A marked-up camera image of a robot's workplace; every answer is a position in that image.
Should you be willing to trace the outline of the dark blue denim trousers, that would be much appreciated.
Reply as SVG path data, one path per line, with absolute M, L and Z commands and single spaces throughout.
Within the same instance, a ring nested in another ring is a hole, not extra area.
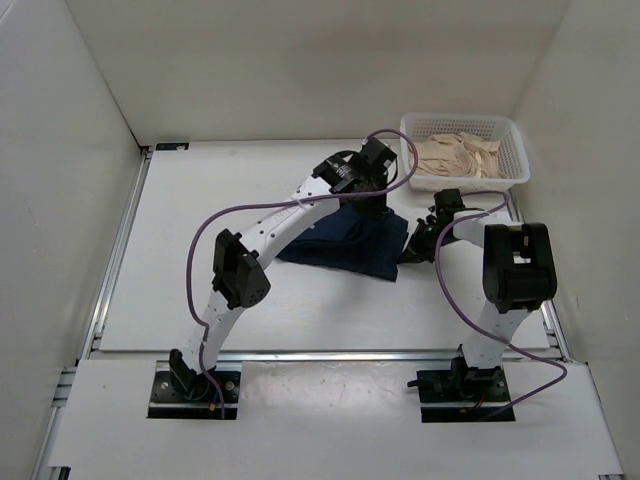
M 393 210 L 369 218 L 345 205 L 305 230 L 277 258 L 394 282 L 407 237 L 408 221 Z

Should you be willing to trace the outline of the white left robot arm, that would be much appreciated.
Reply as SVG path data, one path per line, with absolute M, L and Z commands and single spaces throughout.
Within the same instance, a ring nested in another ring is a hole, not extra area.
M 206 307 L 198 311 L 193 298 L 193 263 L 198 241 L 218 218 L 250 205 L 223 209 L 196 230 L 189 246 L 185 287 L 189 313 L 197 328 L 182 349 L 169 355 L 171 380 L 186 399 L 207 394 L 222 398 L 213 372 L 221 347 L 240 316 L 266 298 L 271 289 L 267 270 L 273 260 L 305 231 L 339 211 L 376 218 L 388 210 L 388 170 L 396 154 L 385 144 L 367 144 L 359 151 L 343 150 L 323 160 L 296 187 L 289 199 L 263 204 L 267 215 L 247 228 L 221 230 L 214 241 L 213 278 Z

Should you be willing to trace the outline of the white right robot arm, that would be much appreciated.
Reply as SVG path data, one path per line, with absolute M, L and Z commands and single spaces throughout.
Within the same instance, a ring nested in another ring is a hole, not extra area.
M 482 250 L 482 289 L 485 303 L 477 319 L 464 314 L 445 282 L 441 250 L 457 241 Z M 521 324 L 557 291 L 557 277 L 547 227 L 542 223 L 503 222 L 495 212 L 469 208 L 437 208 L 420 219 L 401 264 L 430 262 L 446 299 L 471 328 L 458 348 L 450 370 L 434 389 L 470 400 L 498 385 L 504 352 L 528 359 L 539 357 L 513 344 Z

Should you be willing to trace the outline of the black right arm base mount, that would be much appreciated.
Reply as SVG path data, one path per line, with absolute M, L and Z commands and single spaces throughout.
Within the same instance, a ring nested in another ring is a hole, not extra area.
M 407 383 L 418 392 L 422 423 L 514 422 L 504 370 L 420 370 Z

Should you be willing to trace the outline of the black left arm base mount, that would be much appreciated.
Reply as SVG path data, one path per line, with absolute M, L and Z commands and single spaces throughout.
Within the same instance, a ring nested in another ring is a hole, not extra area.
M 202 374 L 195 377 L 195 385 L 186 390 L 168 367 L 157 367 L 149 395 L 147 417 L 172 420 L 237 419 L 241 371 L 212 370 L 210 375 L 218 387 Z

